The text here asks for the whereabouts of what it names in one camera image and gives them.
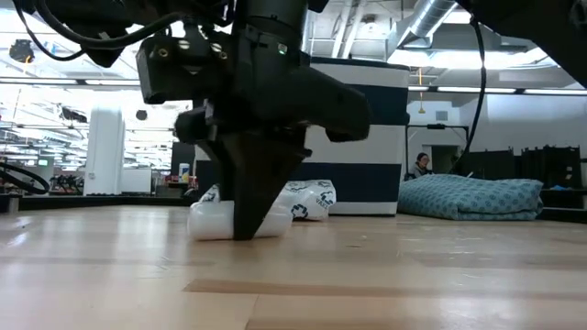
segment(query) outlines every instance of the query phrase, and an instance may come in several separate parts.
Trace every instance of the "navy blue stripe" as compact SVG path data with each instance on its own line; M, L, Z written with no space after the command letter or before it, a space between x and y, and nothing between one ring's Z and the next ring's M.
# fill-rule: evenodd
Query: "navy blue stripe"
M407 113L407 88L349 84L365 94L372 110L372 125L405 126L410 123Z
M331 180L339 202L389 203L397 202L401 171L401 164L303 163L291 180ZM197 161L196 175L201 193L217 182L209 160Z
M401 64L390 64L382 61L375 60L345 60L345 59L332 59L323 57L313 57L311 60L315 64L337 64L337 65L350 65L350 66L361 66L369 68L384 68L384 69L396 69L410 71L410 67Z

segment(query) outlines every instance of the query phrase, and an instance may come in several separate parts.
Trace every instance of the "ceiling duct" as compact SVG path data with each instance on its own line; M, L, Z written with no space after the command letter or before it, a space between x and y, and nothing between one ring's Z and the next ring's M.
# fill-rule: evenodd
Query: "ceiling duct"
M406 19L393 23L387 39L387 55L401 46L414 43L414 47L429 48L432 35L458 4L454 0L419 0L414 13Z
M410 32L418 38L432 37L450 12L457 7L454 0L420 0L415 4Z

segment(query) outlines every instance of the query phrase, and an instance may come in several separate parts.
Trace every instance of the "woman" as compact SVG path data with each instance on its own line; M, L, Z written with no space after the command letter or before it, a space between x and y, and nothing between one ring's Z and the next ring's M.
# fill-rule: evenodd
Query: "woman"
M428 162L430 162L428 155L424 152L420 152L416 158L416 162L412 164L407 172L408 180L417 179L423 175L432 174L432 171L427 167Z

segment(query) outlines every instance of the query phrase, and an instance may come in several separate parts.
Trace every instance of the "white column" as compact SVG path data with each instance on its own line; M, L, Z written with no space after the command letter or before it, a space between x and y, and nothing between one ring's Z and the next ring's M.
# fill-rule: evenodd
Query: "white column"
M92 109L83 195L120 194L124 162L125 123L117 104Z

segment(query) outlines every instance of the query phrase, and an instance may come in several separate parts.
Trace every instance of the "patterned fabric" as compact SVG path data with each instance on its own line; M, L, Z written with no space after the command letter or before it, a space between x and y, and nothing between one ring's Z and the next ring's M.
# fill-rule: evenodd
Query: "patterned fabric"
M398 210L453 220L533 220L542 211L541 189L534 180L426 175L402 182Z

